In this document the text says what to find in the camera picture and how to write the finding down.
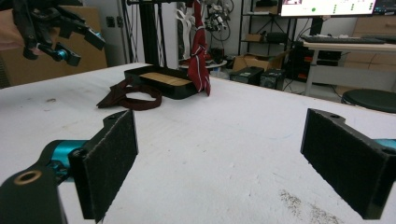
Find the round stool seat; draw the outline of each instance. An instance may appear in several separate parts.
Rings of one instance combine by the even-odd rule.
[[[396,114],[396,93],[376,90],[353,90],[343,94],[343,103]]]

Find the monitor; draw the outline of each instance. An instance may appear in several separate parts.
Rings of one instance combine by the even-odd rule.
[[[372,15],[375,0],[279,0],[281,17],[353,17]]]

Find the red cloth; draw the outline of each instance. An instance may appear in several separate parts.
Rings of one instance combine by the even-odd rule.
[[[201,17],[201,2],[199,0],[193,1],[194,18],[196,33],[192,42],[191,61],[187,75],[194,83],[198,92],[205,90],[207,95],[210,95],[210,80],[209,72],[207,71],[205,61],[205,27],[202,23]]]

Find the white desk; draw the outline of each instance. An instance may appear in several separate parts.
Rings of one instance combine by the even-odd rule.
[[[91,139],[98,109],[129,64],[0,90],[0,182],[56,139]],[[396,117],[212,78],[199,93],[135,112],[139,155],[104,223],[396,223],[396,190],[382,218],[364,221],[300,153],[306,109],[346,118],[372,138],[396,138]],[[74,183],[59,187],[70,224],[83,220]]]
[[[304,46],[314,50],[314,57],[305,84],[305,95],[309,95],[313,82],[342,85],[356,88],[396,91],[396,73],[378,72],[347,67],[317,65],[320,50],[368,52],[395,54],[396,45],[363,45],[363,44],[320,44],[307,43]]]

